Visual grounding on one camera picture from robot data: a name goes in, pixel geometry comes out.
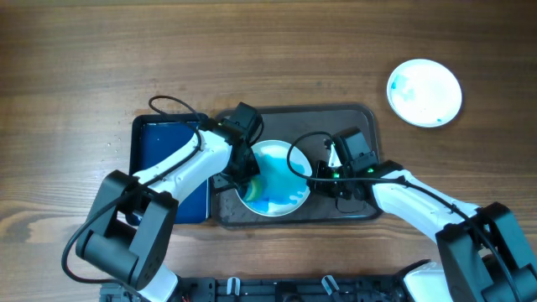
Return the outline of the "white plate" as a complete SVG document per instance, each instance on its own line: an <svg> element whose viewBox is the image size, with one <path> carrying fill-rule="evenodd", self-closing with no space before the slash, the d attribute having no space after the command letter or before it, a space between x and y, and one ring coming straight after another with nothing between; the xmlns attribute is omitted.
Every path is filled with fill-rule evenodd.
<svg viewBox="0 0 537 302"><path fill-rule="evenodd" d="M462 107L458 79L444 65L427 59L398 65L388 78L386 97L402 120L420 128L444 126Z"/></svg>
<svg viewBox="0 0 537 302"><path fill-rule="evenodd" d="M242 188L237 194L252 212L266 217L285 216L296 211L310 194L307 180L293 174L287 165L290 144L280 140L266 140L252 146L265 178L262 196L255 201L242 200Z"/></svg>

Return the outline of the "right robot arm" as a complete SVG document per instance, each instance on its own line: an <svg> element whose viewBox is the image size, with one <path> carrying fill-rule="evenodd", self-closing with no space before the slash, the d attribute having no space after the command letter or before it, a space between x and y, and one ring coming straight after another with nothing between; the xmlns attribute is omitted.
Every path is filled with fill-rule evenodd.
<svg viewBox="0 0 537 302"><path fill-rule="evenodd" d="M395 215L437 246L440 262L403 277L414 301L534 301L536 256L515 215L498 202L477 206L416 179L394 161L379 162L358 129L330 135L315 177L330 195L357 197Z"/></svg>

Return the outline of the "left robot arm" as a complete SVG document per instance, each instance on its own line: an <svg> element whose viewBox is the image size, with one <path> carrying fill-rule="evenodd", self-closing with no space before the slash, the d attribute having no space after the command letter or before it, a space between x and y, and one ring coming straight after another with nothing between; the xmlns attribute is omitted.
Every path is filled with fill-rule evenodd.
<svg viewBox="0 0 537 302"><path fill-rule="evenodd" d="M154 166L111 172L63 254L74 249L142 299L180 301L180 278L164 265L179 204L211 177L225 191L258 174L251 140L262 127L258 110L239 103L227 118L200 120L190 141Z"/></svg>

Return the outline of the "green yellow sponge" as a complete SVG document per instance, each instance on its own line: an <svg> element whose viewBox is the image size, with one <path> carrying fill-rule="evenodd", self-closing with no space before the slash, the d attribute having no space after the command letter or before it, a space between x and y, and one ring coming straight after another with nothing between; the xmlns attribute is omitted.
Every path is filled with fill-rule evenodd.
<svg viewBox="0 0 537 302"><path fill-rule="evenodd" d="M265 178L262 175L253 176L242 188L242 200L246 202L258 200L263 194Z"/></svg>

